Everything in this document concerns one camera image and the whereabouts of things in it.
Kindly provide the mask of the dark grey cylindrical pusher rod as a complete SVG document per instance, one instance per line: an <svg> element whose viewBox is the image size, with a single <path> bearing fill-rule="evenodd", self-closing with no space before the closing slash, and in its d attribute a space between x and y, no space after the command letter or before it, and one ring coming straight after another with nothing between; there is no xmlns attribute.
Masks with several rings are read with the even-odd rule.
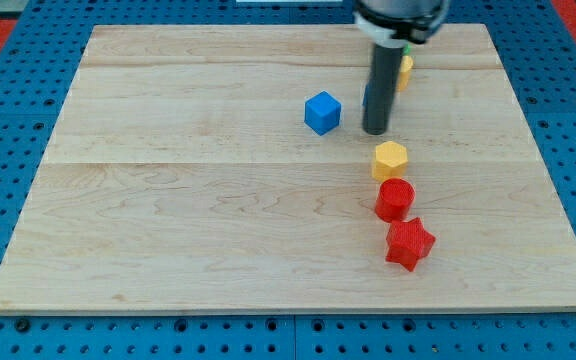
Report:
<svg viewBox="0 0 576 360"><path fill-rule="evenodd" d="M403 58L403 48L375 44L363 101L363 130L371 135L386 132Z"/></svg>

